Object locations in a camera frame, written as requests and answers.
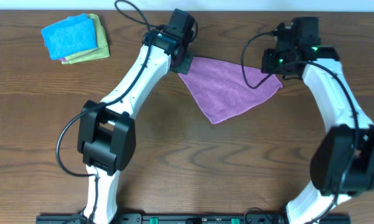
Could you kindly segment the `purple microfibre cloth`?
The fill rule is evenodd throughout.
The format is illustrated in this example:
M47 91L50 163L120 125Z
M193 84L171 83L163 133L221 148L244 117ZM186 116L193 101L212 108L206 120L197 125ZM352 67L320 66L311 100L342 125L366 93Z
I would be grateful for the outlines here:
M276 75L258 68L205 57L195 57L188 73L179 77L212 124L241 115L283 87Z

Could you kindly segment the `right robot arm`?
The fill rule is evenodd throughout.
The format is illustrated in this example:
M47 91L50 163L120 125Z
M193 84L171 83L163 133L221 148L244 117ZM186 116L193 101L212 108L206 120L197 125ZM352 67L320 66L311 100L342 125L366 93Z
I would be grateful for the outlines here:
M310 182L286 204L286 222L329 222L336 206L374 190L374 123L349 88L337 51L322 45L317 17L294 18L269 34L276 46L264 51L262 72L302 80L326 131L311 159Z

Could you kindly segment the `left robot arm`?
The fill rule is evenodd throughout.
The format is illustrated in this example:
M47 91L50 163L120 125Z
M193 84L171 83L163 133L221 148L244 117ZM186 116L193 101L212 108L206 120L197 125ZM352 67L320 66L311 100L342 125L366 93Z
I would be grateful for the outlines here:
M195 19L175 9L168 24L143 37L133 66L99 103L87 101L80 119L77 151L89 175L82 223L110 223L117 212L117 184L136 148L135 119L155 84L191 59L187 48L197 35Z

